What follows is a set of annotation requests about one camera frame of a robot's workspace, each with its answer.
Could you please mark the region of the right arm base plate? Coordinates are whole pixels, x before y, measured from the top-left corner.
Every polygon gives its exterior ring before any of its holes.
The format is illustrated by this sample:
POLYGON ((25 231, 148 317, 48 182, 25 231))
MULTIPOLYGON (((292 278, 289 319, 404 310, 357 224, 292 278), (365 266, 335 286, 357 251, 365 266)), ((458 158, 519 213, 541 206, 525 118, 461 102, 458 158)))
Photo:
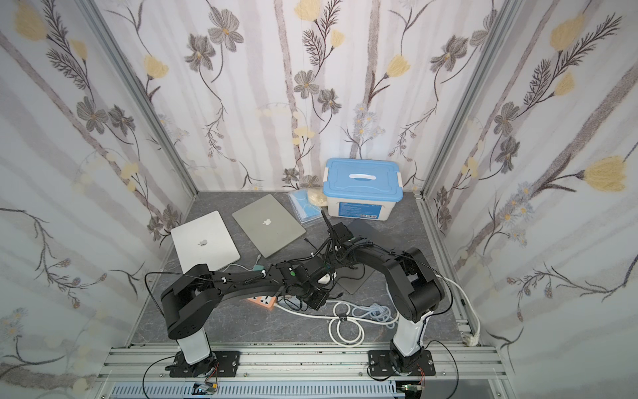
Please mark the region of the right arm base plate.
POLYGON ((428 350, 421 349, 410 357, 396 350, 370 350, 367 353, 368 370, 372 377, 433 377, 435 364, 428 350))

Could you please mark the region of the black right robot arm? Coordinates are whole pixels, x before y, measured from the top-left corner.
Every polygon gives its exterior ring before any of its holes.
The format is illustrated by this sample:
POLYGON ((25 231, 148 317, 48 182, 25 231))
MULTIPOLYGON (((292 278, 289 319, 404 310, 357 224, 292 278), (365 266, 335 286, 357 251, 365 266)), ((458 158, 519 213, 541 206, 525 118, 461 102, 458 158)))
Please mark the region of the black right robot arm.
POLYGON ((428 318, 445 298, 444 285, 419 249, 397 249, 395 239, 363 220, 345 225, 331 224, 325 214, 322 219, 328 238, 312 256, 319 266, 306 264, 312 290, 300 299, 309 308, 320 309, 340 268, 360 264, 382 274, 398 316, 389 362, 396 373, 411 372, 425 354, 421 337, 428 318))

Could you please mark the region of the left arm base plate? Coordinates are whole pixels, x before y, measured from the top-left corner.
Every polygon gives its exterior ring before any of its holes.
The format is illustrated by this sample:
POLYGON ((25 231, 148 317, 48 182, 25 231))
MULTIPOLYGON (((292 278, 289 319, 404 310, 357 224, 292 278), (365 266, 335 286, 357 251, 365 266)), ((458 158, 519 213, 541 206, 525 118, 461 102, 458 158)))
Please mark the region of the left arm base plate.
POLYGON ((164 370, 170 377, 207 377, 216 371, 218 377, 236 377, 241 352, 217 351, 194 365, 187 364, 184 354, 178 352, 173 362, 164 370))

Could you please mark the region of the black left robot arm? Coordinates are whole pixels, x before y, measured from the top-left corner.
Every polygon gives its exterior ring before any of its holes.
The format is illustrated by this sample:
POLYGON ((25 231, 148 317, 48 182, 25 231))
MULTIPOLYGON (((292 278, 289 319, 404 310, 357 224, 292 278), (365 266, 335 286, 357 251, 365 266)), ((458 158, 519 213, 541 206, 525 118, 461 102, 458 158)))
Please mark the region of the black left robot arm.
POLYGON ((311 309, 325 304, 335 272, 318 259, 281 262, 262 270, 211 271, 198 264, 181 274, 159 296, 169 339, 179 345, 177 375, 201 375, 213 368, 214 356, 204 325, 229 299, 292 295, 311 309))

